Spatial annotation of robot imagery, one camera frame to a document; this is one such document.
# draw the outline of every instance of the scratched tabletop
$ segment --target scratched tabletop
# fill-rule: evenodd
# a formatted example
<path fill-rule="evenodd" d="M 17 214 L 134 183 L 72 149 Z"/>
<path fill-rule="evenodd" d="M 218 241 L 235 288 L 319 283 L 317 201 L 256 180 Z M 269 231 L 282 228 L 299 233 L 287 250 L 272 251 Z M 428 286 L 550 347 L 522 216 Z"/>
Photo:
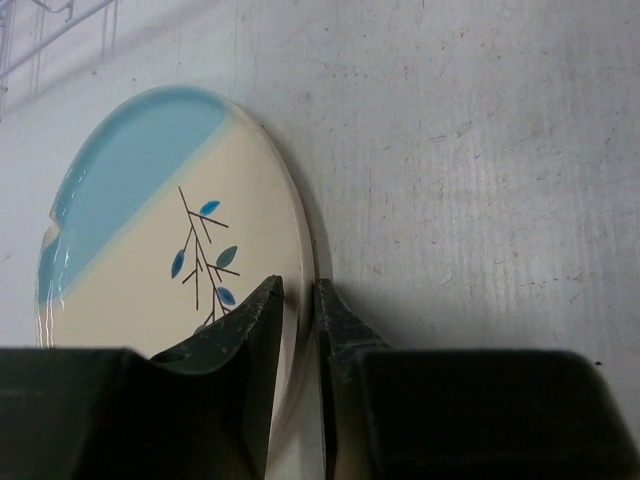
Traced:
<path fill-rule="evenodd" d="M 55 27 L 20 8 L 14 54 Z M 195 84 L 264 125 L 320 274 L 386 340 L 577 351 L 640 440 L 638 45 L 635 0 L 118 0 L 8 79 L 0 342 L 34 343 L 42 233 L 84 139 Z M 292 429 L 321 478 L 312 364 Z"/>

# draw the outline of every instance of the blue and cream plate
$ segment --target blue and cream plate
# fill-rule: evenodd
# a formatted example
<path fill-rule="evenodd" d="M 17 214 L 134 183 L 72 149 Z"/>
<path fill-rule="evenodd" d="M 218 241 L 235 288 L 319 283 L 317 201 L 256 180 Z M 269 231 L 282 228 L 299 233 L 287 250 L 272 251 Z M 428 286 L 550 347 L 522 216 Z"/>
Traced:
<path fill-rule="evenodd" d="M 38 271 L 41 346 L 151 356 L 281 275 L 278 411 L 308 327 L 312 248 L 280 155 L 239 107 L 181 86 L 132 98 L 82 146 L 51 219 Z"/>

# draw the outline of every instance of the leaf branch design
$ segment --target leaf branch design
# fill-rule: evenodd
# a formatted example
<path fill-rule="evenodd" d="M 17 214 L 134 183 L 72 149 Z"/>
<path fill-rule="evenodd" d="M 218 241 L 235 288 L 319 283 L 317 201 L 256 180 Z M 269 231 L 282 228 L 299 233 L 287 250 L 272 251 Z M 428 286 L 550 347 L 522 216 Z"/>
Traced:
<path fill-rule="evenodd" d="M 187 233 L 187 238 L 184 242 L 184 246 L 181 250 L 178 250 L 178 253 L 173 260 L 173 264 L 171 265 L 171 278 L 175 278 L 182 270 L 185 260 L 185 252 L 187 252 L 187 248 L 189 247 L 189 245 L 193 244 L 195 257 L 194 268 L 182 280 L 182 284 L 184 285 L 192 278 L 195 280 L 195 304 L 196 310 L 198 310 L 200 308 L 199 277 L 202 274 L 206 273 L 206 278 L 209 279 L 209 283 L 211 284 L 211 312 L 203 323 L 203 326 L 206 326 L 209 322 L 214 322 L 216 320 L 217 307 L 220 308 L 222 315 L 225 315 L 231 311 L 231 308 L 229 307 L 236 304 L 236 300 L 233 294 L 227 288 L 220 286 L 220 283 L 222 283 L 222 274 L 229 274 L 234 276 L 240 275 L 238 272 L 227 268 L 235 258 L 238 247 L 233 246 L 224 250 L 218 256 L 218 259 L 215 263 L 211 263 L 209 260 L 207 260 L 206 253 L 204 251 L 204 248 L 202 247 L 203 242 L 198 235 L 198 230 L 196 229 L 194 222 L 200 221 L 202 230 L 205 232 L 207 242 L 211 244 L 212 239 L 208 227 L 217 226 L 222 228 L 229 228 L 227 224 L 208 217 L 208 215 L 211 215 L 216 210 L 216 208 L 220 205 L 220 202 L 207 202 L 202 206 L 200 212 L 197 213 L 189 207 L 189 204 L 187 203 L 187 200 L 184 196 L 184 192 L 182 191 L 182 187 L 178 187 L 178 191 L 180 192 L 180 198 L 182 199 L 185 213 L 187 215 L 187 218 L 189 219 L 190 227 L 189 232 Z"/>

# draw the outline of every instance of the white wire rack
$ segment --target white wire rack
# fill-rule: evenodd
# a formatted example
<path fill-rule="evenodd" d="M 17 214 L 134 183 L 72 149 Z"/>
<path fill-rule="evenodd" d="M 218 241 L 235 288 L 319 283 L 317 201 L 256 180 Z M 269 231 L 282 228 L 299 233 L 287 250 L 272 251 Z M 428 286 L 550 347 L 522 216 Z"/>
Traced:
<path fill-rule="evenodd" d="M 66 18 L 63 26 L 43 38 L 27 52 L 12 59 L 9 58 L 11 51 L 11 20 L 13 17 L 13 11 L 19 1 L 30 1 L 35 4 L 37 8 L 42 8 L 51 15 L 66 15 Z M 53 0 L 49 0 L 47 3 L 43 0 L 0 0 L 0 90 L 6 91 L 6 78 L 12 71 L 29 60 L 29 58 L 37 54 L 47 45 L 51 44 L 61 35 L 64 35 L 73 27 L 98 13 L 113 2 L 114 0 L 101 0 L 98 3 L 86 7 L 84 10 L 80 10 L 76 9 L 76 0 L 60 0 L 58 4 L 54 4 L 55 2 Z M 80 0 L 78 3 L 86 4 L 87 2 L 85 0 Z"/>

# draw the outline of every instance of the cream section of plate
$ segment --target cream section of plate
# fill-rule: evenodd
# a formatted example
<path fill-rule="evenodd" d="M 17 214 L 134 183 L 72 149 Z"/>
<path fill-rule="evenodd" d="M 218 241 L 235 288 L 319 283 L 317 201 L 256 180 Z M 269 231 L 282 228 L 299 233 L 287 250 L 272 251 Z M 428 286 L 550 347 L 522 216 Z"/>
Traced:
<path fill-rule="evenodd" d="M 268 275 L 279 274 L 285 284 L 283 342 L 276 383 L 274 414 L 291 369 L 298 310 L 306 314 L 313 279 L 311 246 L 297 192 L 273 146 L 261 131 L 240 117 L 238 128 L 179 183 L 174 182 L 155 208 L 125 225 L 117 245 L 109 245 L 99 262 L 51 310 L 41 312 L 53 321 L 57 346 L 130 346 L 153 355 L 192 335 L 211 311 L 213 289 L 206 272 L 199 273 L 196 310 L 195 279 L 182 281 L 195 266 L 195 242 L 190 240 L 184 266 L 171 278 L 171 265 L 183 248 L 191 224 L 180 196 L 199 212 L 207 202 L 220 205 L 210 218 L 229 226 L 193 224 L 210 264 L 237 246 L 227 267 L 239 276 L 221 272 L 219 285 L 239 304 Z"/>

